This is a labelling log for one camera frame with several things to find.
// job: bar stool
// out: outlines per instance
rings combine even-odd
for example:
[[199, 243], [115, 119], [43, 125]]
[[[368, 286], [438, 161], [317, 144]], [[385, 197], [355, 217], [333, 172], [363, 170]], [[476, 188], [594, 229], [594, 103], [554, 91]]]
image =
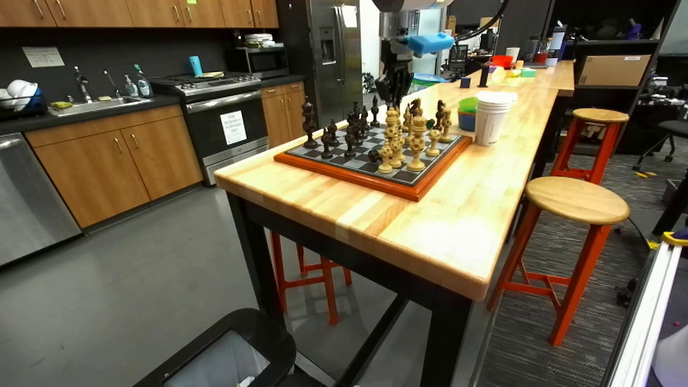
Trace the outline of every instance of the bar stool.
[[[277, 280], [277, 298], [279, 298], [281, 313], [285, 313], [285, 290], [309, 286], [309, 284], [324, 284], [328, 326], [338, 326], [339, 313], [338, 313], [338, 301], [335, 301], [335, 286], [332, 283], [332, 270], [335, 270], [339, 264], [335, 264], [323, 257], [321, 257], [321, 262], [307, 264], [304, 259], [304, 245], [297, 243], [302, 278], [285, 280], [279, 234], [273, 231], [271, 231], [271, 249], [273, 249], [273, 260], [275, 260], [275, 280]], [[348, 270], [345, 270], [345, 284], [351, 286], [351, 272]]]
[[[598, 259], [602, 257], [608, 233], [614, 225], [623, 222], [631, 215], [631, 208], [618, 193], [599, 186], [567, 176], [533, 178], [526, 186], [525, 197], [532, 205], [517, 233], [517, 242], [489, 308], [492, 310], [500, 301], [506, 290], [550, 298], [556, 310], [556, 322], [550, 333], [550, 345], [556, 347], [564, 343], [576, 316], [585, 286], [595, 270]], [[562, 215], [572, 222], [589, 225], [589, 233], [572, 278], [533, 274], [525, 270], [523, 251], [533, 234], [542, 211]], [[564, 299], [556, 296], [554, 286], [566, 286]]]
[[[576, 142], [583, 133], [583, 130], [589, 124], [598, 124], [605, 125], [605, 133], [602, 133], [602, 144], [598, 148], [595, 161], [591, 165], [591, 170], [583, 170], [583, 169], [569, 169], [567, 161], [576, 148]], [[614, 156], [619, 138], [622, 138], [622, 128], [628, 124], [628, 114], [623, 113], [614, 113], [614, 110], [598, 110], [598, 108], [580, 108], [574, 110], [574, 119], [567, 128], [567, 135], [566, 142], [552, 164], [552, 176], [576, 176], [576, 178], [585, 178], [591, 184], [599, 184], [605, 176], [605, 169], [608, 164], [608, 160]]]

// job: kitchen sink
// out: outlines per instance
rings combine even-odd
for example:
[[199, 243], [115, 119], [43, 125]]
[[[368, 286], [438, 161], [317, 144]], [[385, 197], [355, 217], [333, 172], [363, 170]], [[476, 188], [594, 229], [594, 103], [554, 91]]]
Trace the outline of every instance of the kitchen sink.
[[66, 108], [66, 110], [49, 108], [48, 113], [51, 117], [65, 119], [65, 117], [80, 117], [80, 114], [93, 114], [93, 113], [122, 110], [122, 108], [132, 108], [132, 106], [144, 106], [150, 101], [152, 99], [136, 99], [136, 101], [107, 99], [107, 101], [93, 101], [93, 103], [72, 103], [72, 108]]

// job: kitchen backsplash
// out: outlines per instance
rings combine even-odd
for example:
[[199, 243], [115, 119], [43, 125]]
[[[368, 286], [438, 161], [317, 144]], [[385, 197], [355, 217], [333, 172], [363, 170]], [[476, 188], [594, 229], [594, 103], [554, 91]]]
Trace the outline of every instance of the kitchen backsplash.
[[[199, 56], [204, 71], [225, 70], [233, 31], [0, 31], [0, 88], [10, 79], [39, 82], [49, 101], [80, 99], [73, 67], [88, 78], [93, 98], [111, 96], [103, 71], [118, 87], [138, 62], [147, 78], [192, 73], [187, 58]], [[30, 70], [22, 48], [59, 48], [65, 67]]]

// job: cabinet door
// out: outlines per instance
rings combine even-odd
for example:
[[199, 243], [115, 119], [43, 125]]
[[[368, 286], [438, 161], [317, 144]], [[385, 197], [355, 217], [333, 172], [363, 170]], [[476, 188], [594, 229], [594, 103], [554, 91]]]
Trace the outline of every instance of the cabinet door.
[[129, 128], [122, 133], [152, 201], [199, 184], [183, 117]]
[[228, 28], [252, 28], [254, 11], [249, 0], [220, 0], [224, 13], [224, 27]]
[[59, 27], [132, 27], [126, 3], [46, 0]]
[[268, 146], [277, 146], [284, 142], [284, 125], [285, 125], [285, 106], [281, 106], [281, 88], [265, 88], [261, 92], [263, 99], [263, 117], [266, 128]]
[[252, 0], [256, 28], [279, 28], [275, 0]]
[[222, 0], [195, 0], [195, 3], [181, 0], [179, 10], [183, 11], [189, 28], [220, 28], [224, 27], [220, 3]]
[[0, 6], [0, 27], [55, 27], [46, 0], [13, 0]]
[[133, 27], [185, 27], [179, 0], [126, 0]]
[[306, 101], [306, 92], [304, 92], [304, 84], [288, 84], [285, 92], [284, 92], [284, 101], [285, 101], [285, 113], [288, 113], [288, 128], [285, 128], [285, 138], [294, 141], [306, 135], [304, 131], [304, 101]]
[[81, 229], [148, 202], [120, 131], [35, 148]]

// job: faucet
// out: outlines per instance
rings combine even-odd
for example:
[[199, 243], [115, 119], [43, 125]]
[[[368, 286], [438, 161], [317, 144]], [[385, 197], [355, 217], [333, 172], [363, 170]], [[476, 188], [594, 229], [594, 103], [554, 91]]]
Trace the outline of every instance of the faucet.
[[103, 71], [103, 75], [107, 78], [111, 91], [115, 91], [115, 98], [120, 101], [122, 96], [120, 96], [120, 88], [115, 84], [115, 79], [110, 78], [110, 71]]
[[80, 67], [73, 67], [73, 73], [75, 73], [75, 79], [78, 79], [78, 87], [81, 91], [81, 98], [86, 103], [93, 103], [90, 96], [88, 96], [88, 79], [81, 75]]

